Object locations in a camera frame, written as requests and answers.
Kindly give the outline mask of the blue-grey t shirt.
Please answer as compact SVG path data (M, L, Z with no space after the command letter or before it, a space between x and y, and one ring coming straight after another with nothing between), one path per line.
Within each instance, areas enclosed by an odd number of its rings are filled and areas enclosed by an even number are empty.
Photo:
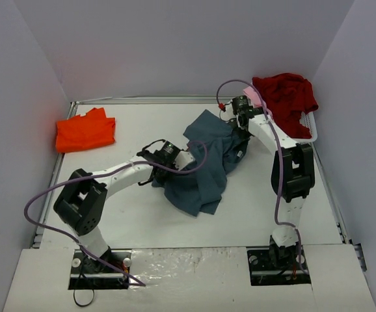
M164 189L165 198L177 209L196 217L199 213L215 214L227 186L227 175L237 168L246 155L249 137L238 135L226 122L208 110L187 126L184 137L196 168L189 175L174 175L166 182L153 181L152 186Z

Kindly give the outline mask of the orange t shirt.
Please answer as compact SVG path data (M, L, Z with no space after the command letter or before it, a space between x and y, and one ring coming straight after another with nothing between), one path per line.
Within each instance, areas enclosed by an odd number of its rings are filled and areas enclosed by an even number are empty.
M92 150L115 143L116 119L107 117L104 108L93 108L83 116L60 120L56 126L58 153Z

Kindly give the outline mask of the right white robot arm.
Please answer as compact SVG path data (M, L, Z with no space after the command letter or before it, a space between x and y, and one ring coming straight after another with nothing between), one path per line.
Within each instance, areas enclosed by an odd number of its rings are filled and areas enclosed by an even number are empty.
M271 186L276 194L275 224L268 259L275 268L291 262L288 248L299 244L296 229L306 198L315 185L314 153L311 145L290 138L261 107L253 107L246 96L227 104L233 118L229 124L244 137L257 138L273 155Z

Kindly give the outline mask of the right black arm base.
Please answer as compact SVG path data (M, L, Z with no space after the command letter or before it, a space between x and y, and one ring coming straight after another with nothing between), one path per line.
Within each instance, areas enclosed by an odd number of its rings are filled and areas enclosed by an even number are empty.
M301 269L308 270L304 253L299 263L297 247L280 252L275 251L275 245L247 248L247 260L250 284L254 287L311 284L310 275Z

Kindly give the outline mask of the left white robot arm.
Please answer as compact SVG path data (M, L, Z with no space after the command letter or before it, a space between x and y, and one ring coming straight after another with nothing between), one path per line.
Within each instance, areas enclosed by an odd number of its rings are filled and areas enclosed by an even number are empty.
M111 249L98 227L106 199L134 184L145 185L153 180L165 182L172 173L142 161L157 163L180 171L194 161L191 153L164 141L153 153L144 147L128 162L99 172L74 171L70 179L89 177L64 186L53 206L58 217L68 225L81 245L90 253L87 264L96 272L107 270L111 264Z

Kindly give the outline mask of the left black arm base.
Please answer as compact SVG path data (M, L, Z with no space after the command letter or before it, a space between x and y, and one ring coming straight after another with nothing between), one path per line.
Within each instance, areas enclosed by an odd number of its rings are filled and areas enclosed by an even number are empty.
M75 250L72 259L69 290L124 290L129 278Z

